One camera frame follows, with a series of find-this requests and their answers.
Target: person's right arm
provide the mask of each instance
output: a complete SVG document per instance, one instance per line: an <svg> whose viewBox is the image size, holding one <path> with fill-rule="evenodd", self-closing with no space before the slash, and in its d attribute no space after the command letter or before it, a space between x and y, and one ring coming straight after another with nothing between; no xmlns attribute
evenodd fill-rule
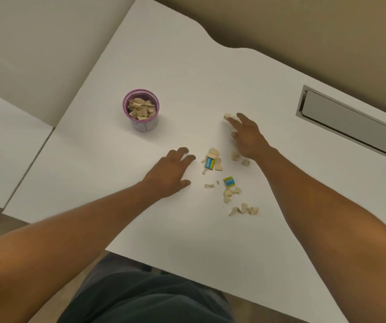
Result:
<svg viewBox="0 0 386 323"><path fill-rule="evenodd" d="M386 322L386 225L297 168L257 124L229 118L239 152L259 165L284 218L351 323Z"/></svg>

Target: white adjacent table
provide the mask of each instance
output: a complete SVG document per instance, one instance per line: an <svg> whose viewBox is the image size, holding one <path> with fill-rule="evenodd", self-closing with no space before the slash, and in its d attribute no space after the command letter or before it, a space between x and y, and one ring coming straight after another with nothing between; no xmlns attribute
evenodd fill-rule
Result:
<svg viewBox="0 0 386 323"><path fill-rule="evenodd" d="M36 222L128 187L169 149L198 160L191 186L152 206L108 249L311 323L344 322L341 311L287 227L263 174L230 160L225 112L257 121L269 143L300 168L386 223L386 157L295 116L303 85L386 122L386 114L250 49L215 43L195 21L136 0L5 213ZM160 123L140 133L121 103L145 88ZM210 147L222 172L202 175ZM222 201L233 176L241 195ZM242 202L259 215L228 217Z"/></svg>
<svg viewBox="0 0 386 323"><path fill-rule="evenodd" d="M0 207L6 206L51 131L0 98Z"/></svg>

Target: purple cup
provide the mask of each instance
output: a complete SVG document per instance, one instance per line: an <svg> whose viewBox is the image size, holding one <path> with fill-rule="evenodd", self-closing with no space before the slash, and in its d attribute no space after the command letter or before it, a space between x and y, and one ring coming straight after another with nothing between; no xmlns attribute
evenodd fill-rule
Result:
<svg viewBox="0 0 386 323"><path fill-rule="evenodd" d="M153 116L150 119L147 120L137 120L135 118L132 118L129 115L129 109L127 106L129 106L129 101L134 98L142 98L145 101L151 101L155 105L155 116ZM127 95L124 97L123 100L123 109L126 116L130 119L130 122L132 123L132 126L142 132L151 131L154 128L157 127L158 124L158 110L160 110L160 103L158 102L157 96L153 92L150 92L146 89L135 89L131 92L128 92Z"/></svg>

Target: tiled floor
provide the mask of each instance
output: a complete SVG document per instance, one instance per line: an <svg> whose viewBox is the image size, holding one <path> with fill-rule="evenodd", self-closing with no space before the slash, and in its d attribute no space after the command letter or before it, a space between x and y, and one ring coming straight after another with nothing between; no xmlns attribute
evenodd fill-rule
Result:
<svg viewBox="0 0 386 323"><path fill-rule="evenodd" d="M27 223L2 214L0 208L0 236L14 229L21 228ZM82 281L93 266L106 255L106 251L99 255L93 263L66 284L34 315L29 323L55 323L63 310L69 304ZM236 323L302 323L304 321L284 315L275 310L251 303L244 299L225 294L233 311Z"/></svg>

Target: beige wall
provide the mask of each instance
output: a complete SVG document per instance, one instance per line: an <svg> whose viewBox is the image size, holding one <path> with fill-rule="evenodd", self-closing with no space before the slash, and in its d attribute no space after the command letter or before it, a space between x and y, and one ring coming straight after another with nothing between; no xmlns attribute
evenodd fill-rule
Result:
<svg viewBox="0 0 386 323"><path fill-rule="evenodd" d="M55 126L134 0L0 0L0 97Z"/></svg>
<svg viewBox="0 0 386 323"><path fill-rule="evenodd" d="M0 97L56 125L134 0L0 0ZM157 0L386 111L386 0Z"/></svg>
<svg viewBox="0 0 386 323"><path fill-rule="evenodd" d="M386 111L386 0L156 0Z"/></svg>

